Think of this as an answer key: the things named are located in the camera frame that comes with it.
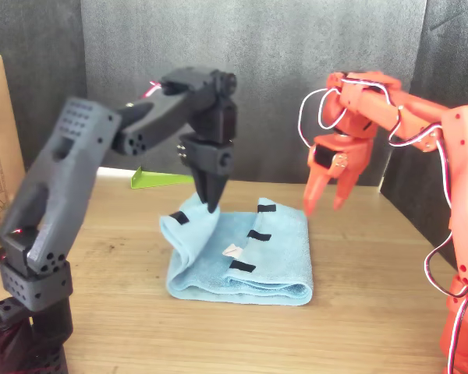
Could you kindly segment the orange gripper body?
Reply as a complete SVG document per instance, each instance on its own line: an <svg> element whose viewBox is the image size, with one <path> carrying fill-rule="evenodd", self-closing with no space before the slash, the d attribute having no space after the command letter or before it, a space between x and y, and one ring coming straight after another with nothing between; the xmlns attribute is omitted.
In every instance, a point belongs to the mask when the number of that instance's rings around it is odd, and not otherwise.
<svg viewBox="0 0 468 374"><path fill-rule="evenodd" d="M357 179L371 158L373 140L338 134L316 136L307 158L308 182L317 178Z"/></svg>

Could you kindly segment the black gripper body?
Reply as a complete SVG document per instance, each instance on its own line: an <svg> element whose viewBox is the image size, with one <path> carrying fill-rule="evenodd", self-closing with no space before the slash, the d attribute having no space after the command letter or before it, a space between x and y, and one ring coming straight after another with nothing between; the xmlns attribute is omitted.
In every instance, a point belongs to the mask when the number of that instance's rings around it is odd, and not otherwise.
<svg viewBox="0 0 468 374"><path fill-rule="evenodd" d="M233 169L233 143L216 143L201 139L195 133L179 137L178 154L190 169L228 177Z"/></svg>

